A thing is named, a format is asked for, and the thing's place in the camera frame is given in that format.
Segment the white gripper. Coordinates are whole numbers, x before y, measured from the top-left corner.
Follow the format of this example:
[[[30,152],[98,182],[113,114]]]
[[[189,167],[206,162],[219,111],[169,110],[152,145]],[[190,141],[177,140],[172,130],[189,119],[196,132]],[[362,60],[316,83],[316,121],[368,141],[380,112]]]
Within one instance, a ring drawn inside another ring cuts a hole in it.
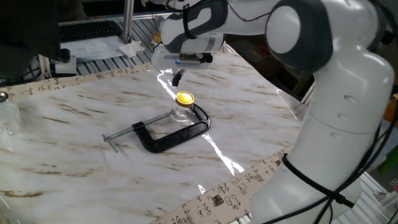
[[[185,70],[206,70],[213,62],[213,56],[210,53],[171,53],[164,45],[154,47],[151,63],[159,70],[175,69],[180,70],[173,74],[172,86],[178,86]]]

